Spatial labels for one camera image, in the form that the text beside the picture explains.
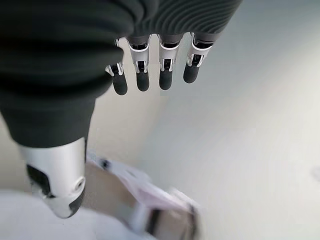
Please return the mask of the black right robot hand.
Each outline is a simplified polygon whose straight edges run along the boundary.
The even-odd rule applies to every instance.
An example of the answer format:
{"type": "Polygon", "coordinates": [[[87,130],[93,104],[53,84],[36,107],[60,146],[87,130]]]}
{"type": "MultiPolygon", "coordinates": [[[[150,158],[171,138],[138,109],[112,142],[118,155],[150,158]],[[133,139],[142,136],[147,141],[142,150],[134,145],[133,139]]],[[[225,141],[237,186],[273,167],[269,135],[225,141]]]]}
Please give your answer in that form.
{"type": "Polygon", "coordinates": [[[62,219],[85,195],[87,139],[96,99],[127,92],[128,42],[136,83],[149,88],[150,37],[159,39],[159,86],[168,90],[180,41],[193,83],[239,0],[3,0],[0,113],[26,164],[32,191],[62,219]]]}

